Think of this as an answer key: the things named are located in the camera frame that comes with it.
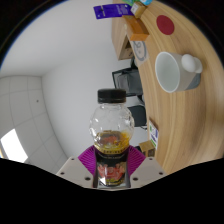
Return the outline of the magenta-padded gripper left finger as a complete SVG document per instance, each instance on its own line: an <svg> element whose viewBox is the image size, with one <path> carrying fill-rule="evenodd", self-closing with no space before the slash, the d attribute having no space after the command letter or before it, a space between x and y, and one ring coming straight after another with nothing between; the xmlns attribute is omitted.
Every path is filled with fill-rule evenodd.
<svg viewBox="0 0 224 224"><path fill-rule="evenodd" d="M96 174L95 147L90 146L78 157L70 157L57 172L57 176L84 188L94 187Z"/></svg>

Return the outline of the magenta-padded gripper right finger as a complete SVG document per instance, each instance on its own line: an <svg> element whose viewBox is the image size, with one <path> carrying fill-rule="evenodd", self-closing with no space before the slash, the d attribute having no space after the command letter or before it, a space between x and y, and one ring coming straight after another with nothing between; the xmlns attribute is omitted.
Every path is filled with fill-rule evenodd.
<svg viewBox="0 0 224 224"><path fill-rule="evenodd" d="M140 188L166 176L154 157L146 157L130 146L127 156L128 187Z"/></svg>

